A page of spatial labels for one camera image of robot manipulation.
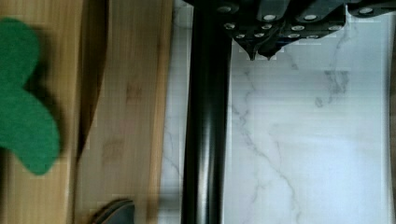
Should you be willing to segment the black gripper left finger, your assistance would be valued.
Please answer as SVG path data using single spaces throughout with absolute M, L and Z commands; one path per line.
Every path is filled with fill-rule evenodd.
M 257 54 L 270 60 L 284 26 L 285 0 L 184 0 L 213 16 L 228 36 L 254 61 Z

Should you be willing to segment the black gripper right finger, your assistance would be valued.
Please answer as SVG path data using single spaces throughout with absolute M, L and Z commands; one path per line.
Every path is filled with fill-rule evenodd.
M 258 17 L 268 38 L 258 53 L 267 59 L 298 39 L 316 39 L 342 29 L 347 13 L 372 18 L 395 11 L 395 0 L 261 0 Z

